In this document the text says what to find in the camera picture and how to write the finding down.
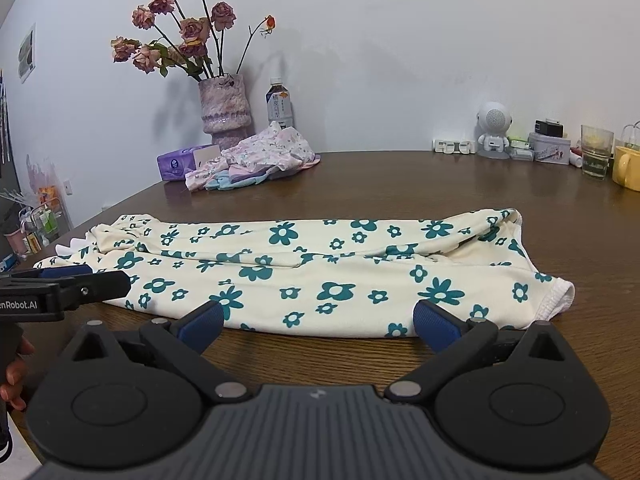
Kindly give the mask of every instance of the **purple textured vase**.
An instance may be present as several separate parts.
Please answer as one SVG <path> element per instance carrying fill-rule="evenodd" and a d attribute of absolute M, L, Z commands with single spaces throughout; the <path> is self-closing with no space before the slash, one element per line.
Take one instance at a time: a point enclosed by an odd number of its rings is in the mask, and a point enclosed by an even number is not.
<path fill-rule="evenodd" d="M 211 136 L 211 143 L 226 150 L 247 138 L 246 127 L 251 124 L 251 113 L 242 75 L 205 79 L 198 86 L 203 129 Z"/>

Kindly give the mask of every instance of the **silver screw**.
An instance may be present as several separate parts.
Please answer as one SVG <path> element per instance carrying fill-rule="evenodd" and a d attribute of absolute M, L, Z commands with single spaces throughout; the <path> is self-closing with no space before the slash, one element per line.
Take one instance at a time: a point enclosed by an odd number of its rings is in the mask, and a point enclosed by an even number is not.
<path fill-rule="evenodd" d="M 415 397 L 420 394 L 422 388 L 413 381 L 396 381 L 389 386 L 389 391 L 398 397 Z"/>
<path fill-rule="evenodd" d="M 244 384 L 230 382 L 216 386 L 216 395 L 223 399 L 237 399 L 246 393 Z"/>

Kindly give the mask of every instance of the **brown table surface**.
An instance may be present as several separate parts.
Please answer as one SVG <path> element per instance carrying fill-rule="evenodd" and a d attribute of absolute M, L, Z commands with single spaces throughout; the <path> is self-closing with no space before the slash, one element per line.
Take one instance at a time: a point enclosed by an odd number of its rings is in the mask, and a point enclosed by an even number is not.
<path fill-rule="evenodd" d="M 611 426 L 596 464 L 615 480 L 640 471 L 640 193 L 597 181 L 571 166 L 488 160 L 431 152 L 329 153 L 297 176 L 230 192 L 191 194 L 159 183 L 62 238 L 83 237 L 122 214 L 164 222 L 270 219 L 446 218 L 480 208 L 515 207 L 536 266 L 575 283 L 569 311 L 554 320 L 609 401 Z M 53 254 L 53 247 L 39 256 Z M 104 320 L 133 328 L 145 314 L 92 304 L 60 323 L 27 327 L 46 370 L 79 324 Z M 417 339 L 345 340 L 225 330 L 206 357 L 241 381 L 373 383 L 383 388 L 430 352 Z"/>

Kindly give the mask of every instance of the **yellow cup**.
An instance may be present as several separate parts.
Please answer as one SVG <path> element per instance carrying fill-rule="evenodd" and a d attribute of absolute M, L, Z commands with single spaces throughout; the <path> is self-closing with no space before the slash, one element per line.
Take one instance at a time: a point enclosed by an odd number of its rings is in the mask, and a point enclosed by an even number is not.
<path fill-rule="evenodd" d="M 640 191 L 640 152 L 624 146 L 616 147 L 613 181 L 620 186 Z"/>

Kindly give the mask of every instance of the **floral fabric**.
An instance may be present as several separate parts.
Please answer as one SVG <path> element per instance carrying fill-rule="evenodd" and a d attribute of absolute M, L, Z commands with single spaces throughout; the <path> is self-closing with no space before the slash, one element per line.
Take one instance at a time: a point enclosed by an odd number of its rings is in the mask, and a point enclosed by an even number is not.
<path fill-rule="evenodd" d="M 71 255 L 37 267 L 124 270 L 109 303 L 179 318 L 209 300 L 225 326 L 309 336 L 414 336 L 415 303 L 524 328 L 567 309 L 574 286 L 536 269 L 514 209 L 444 220 L 276 220 L 98 225 Z"/>

